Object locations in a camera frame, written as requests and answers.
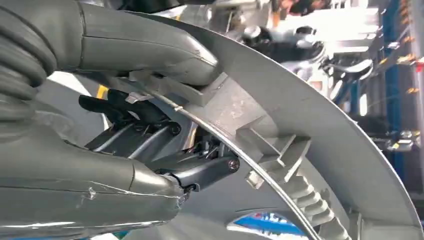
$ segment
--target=gray plastic housing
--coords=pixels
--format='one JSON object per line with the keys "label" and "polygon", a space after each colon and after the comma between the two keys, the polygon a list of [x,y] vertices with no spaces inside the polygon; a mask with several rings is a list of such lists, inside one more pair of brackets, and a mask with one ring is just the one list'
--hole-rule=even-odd
{"label": "gray plastic housing", "polygon": [[216,65],[190,34],[151,19],[73,0],[0,0],[0,238],[145,228],[170,221],[185,199],[174,179],[37,124],[27,101],[47,76],[143,69],[203,86]]}

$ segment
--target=industrial machinery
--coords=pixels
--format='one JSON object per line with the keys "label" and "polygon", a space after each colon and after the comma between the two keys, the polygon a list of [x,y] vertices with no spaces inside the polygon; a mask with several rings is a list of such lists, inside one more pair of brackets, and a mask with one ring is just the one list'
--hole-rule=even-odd
{"label": "industrial machinery", "polygon": [[[257,51],[77,1],[0,0],[0,18],[0,237],[260,239],[231,227],[274,212],[311,240],[424,239],[365,133]],[[54,71],[112,89],[79,99],[113,123],[86,146],[33,119]]]}

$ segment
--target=gray plastic panel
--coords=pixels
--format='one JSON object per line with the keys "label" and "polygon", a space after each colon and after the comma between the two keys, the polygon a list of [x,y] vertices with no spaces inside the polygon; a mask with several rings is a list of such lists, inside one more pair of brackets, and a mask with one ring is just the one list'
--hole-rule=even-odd
{"label": "gray plastic panel", "polygon": [[[261,121],[268,123],[257,126],[264,132],[309,136],[312,145],[308,159],[342,204],[358,210],[366,219],[421,225],[408,193],[387,160],[332,102],[276,62],[237,42],[172,19],[149,18],[192,34],[232,78],[205,107],[190,105],[187,109],[191,113],[228,136],[262,115],[266,117]],[[263,132],[261,135],[277,137]]]}

